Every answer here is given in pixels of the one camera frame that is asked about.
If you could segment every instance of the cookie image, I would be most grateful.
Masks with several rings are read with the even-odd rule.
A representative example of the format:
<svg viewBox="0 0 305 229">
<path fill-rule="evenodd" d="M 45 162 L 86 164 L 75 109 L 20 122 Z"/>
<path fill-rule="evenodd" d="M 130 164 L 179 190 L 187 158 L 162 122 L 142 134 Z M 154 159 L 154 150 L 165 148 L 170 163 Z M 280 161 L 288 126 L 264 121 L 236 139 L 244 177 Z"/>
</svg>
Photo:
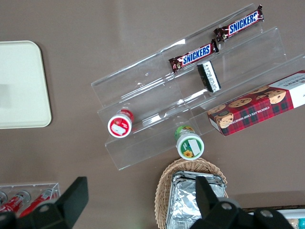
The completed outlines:
<svg viewBox="0 0 305 229">
<path fill-rule="evenodd" d="M 217 112 L 223 110 L 224 108 L 225 108 L 225 105 L 224 105 L 224 104 L 219 105 L 219 106 L 217 106 L 217 107 L 214 107 L 214 108 L 212 108 L 211 110 L 208 111 L 208 115 L 215 114 L 215 113 L 217 113 Z"/>
<path fill-rule="evenodd" d="M 262 87 L 259 87 L 259 88 L 255 89 L 254 91 L 249 92 L 249 94 L 256 94 L 256 93 L 259 93 L 259 92 L 263 92 L 263 91 L 267 90 L 268 88 L 269 88 L 269 86 L 265 85 L 265 86 L 262 86 Z"/>
<path fill-rule="evenodd" d="M 264 94 L 264 95 L 259 95 L 259 96 L 257 96 L 256 100 L 266 98 L 266 96 L 267 96 L 267 95 L 265 95 L 265 94 Z"/>
<path fill-rule="evenodd" d="M 233 119 L 234 115 L 228 111 L 221 112 L 215 117 L 216 123 L 222 129 L 227 128 L 233 122 Z"/>
<path fill-rule="evenodd" d="M 251 101 L 252 101 L 251 98 L 238 99 L 238 100 L 235 100 L 235 101 L 231 102 L 229 104 L 229 107 L 240 107 L 240 106 L 248 104 Z"/>
<path fill-rule="evenodd" d="M 273 91 L 266 92 L 265 95 L 267 95 L 269 97 L 271 104 L 277 104 L 285 98 L 286 91 L 273 90 Z"/>
</svg>

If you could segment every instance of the small jar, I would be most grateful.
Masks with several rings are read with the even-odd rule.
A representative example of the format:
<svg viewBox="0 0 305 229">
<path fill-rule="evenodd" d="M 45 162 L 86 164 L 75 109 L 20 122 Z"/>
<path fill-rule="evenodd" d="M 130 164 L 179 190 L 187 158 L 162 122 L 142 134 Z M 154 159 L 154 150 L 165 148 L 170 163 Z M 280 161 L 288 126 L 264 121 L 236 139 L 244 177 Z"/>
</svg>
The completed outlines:
<svg viewBox="0 0 305 229">
<path fill-rule="evenodd" d="M 129 110 L 118 111 L 108 122 L 109 133 L 117 138 L 126 137 L 132 130 L 133 114 Z"/>
<path fill-rule="evenodd" d="M 204 151 L 204 143 L 193 128 L 187 125 L 178 127 L 175 131 L 176 148 L 180 157 L 185 160 L 195 160 Z"/>
</svg>

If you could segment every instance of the cookie box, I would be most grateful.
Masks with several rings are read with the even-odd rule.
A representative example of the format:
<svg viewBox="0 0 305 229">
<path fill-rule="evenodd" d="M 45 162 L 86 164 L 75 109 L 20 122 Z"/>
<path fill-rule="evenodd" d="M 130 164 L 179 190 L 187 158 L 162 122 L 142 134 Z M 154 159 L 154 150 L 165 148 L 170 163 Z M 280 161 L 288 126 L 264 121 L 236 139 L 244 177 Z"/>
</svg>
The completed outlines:
<svg viewBox="0 0 305 229">
<path fill-rule="evenodd" d="M 305 104 L 305 70 L 207 112 L 211 124 L 224 136 L 243 130 Z"/>
</svg>

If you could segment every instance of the white tray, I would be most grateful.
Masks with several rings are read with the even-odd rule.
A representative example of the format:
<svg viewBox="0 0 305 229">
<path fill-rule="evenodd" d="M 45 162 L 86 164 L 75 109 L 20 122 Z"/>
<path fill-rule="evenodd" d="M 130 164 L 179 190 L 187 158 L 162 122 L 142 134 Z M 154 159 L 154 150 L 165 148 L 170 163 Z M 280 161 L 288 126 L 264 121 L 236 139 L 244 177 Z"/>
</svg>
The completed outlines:
<svg viewBox="0 0 305 229">
<path fill-rule="evenodd" d="M 0 42 L 0 129 L 44 127 L 51 119 L 39 47 Z"/>
</svg>

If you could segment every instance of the aluminum foil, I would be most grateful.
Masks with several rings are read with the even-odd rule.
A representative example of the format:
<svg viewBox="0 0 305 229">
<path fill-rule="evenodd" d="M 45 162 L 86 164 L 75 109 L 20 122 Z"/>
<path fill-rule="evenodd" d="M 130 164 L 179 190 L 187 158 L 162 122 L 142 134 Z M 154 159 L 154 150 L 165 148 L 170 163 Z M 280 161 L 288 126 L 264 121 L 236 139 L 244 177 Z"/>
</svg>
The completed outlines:
<svg viewBox="0 0 305 229">
<path fill-rule="evenodd" d="M 225 184 L 218 175 L 179 171 L 173 174 L 166 217 L 167 229 L 189 229 L 201 218 L 196 202 L 196 176 L 204 176 L 218 198 L 224 197 Z"/>
</svg>

